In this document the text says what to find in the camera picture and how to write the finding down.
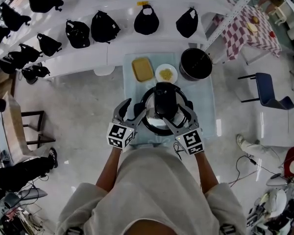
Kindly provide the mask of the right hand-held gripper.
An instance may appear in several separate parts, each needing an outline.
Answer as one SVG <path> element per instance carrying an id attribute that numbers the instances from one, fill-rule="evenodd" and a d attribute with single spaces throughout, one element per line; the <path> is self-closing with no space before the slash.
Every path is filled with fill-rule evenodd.
<path id="1" fill-rule="evenodd" d="M 175 139 L 182 146 L 188 155 L 194 155 L 204 151 L 204 143 L 202 138 L 202 130 L 199 127 L 196 113 L 186 105 L 178 104 L 179 109 L 188 121 L 188 126 L 175 125 L 170 120 L 163 118 L 163 121 L 171 130 Z"/>

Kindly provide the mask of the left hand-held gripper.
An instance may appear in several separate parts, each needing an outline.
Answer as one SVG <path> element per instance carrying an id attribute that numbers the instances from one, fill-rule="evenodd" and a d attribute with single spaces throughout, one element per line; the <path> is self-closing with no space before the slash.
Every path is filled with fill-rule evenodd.
<path id="1" fill-rule="evenodd" d="M 106 138 L 110 146 L 119 148 L 122 151 L 129 149 L 130 143 L 134 140 L 137 126 L 146 116 L 144 108 L 134 119 L 123 120 L 131 103 L 131 98 L 122 101 L 113 111 L 112 121 L 109 123 Z"/>

